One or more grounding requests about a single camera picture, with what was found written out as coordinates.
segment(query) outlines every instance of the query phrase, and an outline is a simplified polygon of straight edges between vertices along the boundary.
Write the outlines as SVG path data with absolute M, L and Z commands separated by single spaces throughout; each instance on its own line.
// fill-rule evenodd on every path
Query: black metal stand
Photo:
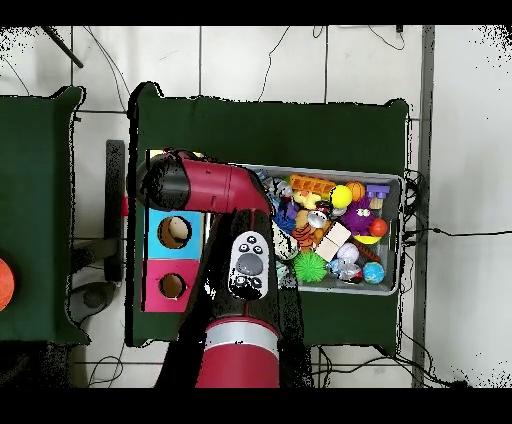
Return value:
M 71 50 L 68 49 L 68 47 L 62 42 L 62 40 L 59 38 L 57 34 L 55 34 L 55 31 L 51 29 L 48 26 L 41 26 L 43 28 L 43 31 L 48 34 L 48 36 L 53 40 L 57 46 L 60 47 L 60 49 L 68 55 L 68 57 L 73 61 L 73 63 L 78 66 L 79 68 L 83 68 L 84 64 L 80 62 L 80 60 L 73 54 Z

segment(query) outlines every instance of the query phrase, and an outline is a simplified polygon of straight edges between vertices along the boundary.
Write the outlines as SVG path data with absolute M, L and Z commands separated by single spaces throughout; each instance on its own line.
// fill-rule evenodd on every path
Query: green table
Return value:
M 404 172 L 408 105 L 403 100 L 384 106 L 243 103 L 163 98 L 160 93 L 155 84 L 144 83 L 130 99 L 130 170 L 144 160 L 146 149 L 175 147 L 235 163 Z M 136 225 L 129 222 L 128 228 L 128 237 L 136 238 L 134 275 L 127 272 L 127 294 L 133 295 L 127 318 L 133 318 L 136 344 L 152 338 L 174 340 L 180 319 L 140 311 L 143 218 L 139 204 Z M 301 300 L 306 345 L 379 345 L 388 353 L 395 351 L 398 293 L 382 297 L 301 292 Z M 127 308 L 131 302 L 128 298 Z
M 70 124 L 82 89 L 0 96 L 0 258 L 16 287 L 0 340 L 87 343 L 67 318 L 72 218 Z

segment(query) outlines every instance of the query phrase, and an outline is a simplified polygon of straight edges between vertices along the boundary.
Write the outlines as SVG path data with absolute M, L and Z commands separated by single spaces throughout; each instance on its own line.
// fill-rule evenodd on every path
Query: blue ball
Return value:
M 363 267 L 363 277 L 369 284 L 379 284 L 384 280 L 384 268 L 378 262 L 368 262 Z

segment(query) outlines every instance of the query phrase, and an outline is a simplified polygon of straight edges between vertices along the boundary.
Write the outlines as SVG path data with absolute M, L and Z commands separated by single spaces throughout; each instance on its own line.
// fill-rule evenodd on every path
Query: red cylinder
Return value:
M 196 387 L 278 388 L 277 334 L 247 317 L 215 321 L 206 330 Z

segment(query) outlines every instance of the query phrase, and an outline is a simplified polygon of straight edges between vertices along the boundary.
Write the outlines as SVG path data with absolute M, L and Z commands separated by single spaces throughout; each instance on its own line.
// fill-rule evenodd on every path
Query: white ball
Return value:
M 338 249 L 336 256 L 346 264 L 353 264 L 359 258 L 359 250 L 352 243 L 345 243 Z

